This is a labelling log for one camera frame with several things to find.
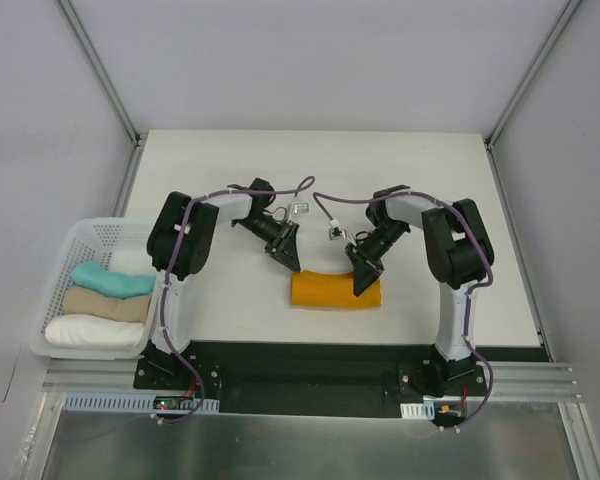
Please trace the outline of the orange t shirt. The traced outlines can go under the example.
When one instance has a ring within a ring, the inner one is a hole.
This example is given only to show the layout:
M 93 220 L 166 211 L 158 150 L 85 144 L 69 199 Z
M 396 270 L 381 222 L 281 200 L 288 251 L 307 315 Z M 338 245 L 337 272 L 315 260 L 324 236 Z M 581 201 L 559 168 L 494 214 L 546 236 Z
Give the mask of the orange t shirt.
M 375 309 L 382 305 L 381 283 L 374 282 L 356 296 L 352 272 L 327 274 L 304 270 L 291 274 L 290 304 L 309 309 Z

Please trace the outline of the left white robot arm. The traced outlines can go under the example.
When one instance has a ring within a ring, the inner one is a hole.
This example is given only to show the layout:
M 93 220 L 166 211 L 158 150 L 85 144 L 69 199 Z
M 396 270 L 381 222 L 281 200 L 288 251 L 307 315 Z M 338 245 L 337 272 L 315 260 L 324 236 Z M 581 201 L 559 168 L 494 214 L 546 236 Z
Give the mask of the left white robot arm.
M 191 342 L 185 325 L 184 291 L 207 263 L 216 227 L 239 225 L 264 242 L 265 253 L 290 271 L 301 269 L 297 247 L 299 224 L 295 209 L 306 213 L 306 203 L 292 203 L 277 219 L 269 209 L 281 195 L 297 196 L 314 182 L 312 176 L 291 190 L 275 190 L 256 178 L 250 186 L 229 185 L 198 197 L 173 191 L 168 194 L 149 234 L 146 250 L 157 271 L 155 347 L 165 353 L 156 375 L 168 388 L 184 387 L 191 377 L 190 363 L 179 355 Z

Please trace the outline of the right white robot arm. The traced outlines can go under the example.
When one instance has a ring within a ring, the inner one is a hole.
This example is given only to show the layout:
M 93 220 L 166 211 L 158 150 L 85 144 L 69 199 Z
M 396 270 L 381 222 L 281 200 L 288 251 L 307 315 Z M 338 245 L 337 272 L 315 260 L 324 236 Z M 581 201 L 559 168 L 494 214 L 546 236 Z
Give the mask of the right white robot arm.
M 475 372 L 475 297 L 493 283 L 494 250 L 477 205 L 471 199 L 449 204 L 400 185 L 375 192 L 365 214 L 374 229 L 345 247 L 353 293 L 360 296 L 380 278 L 382 257 L 403 234 L 413 227 L 423 232 L 429 271 L 440 287 L 440 319 L 428 360 L 408 377 L 423 395 L 453 394 Z

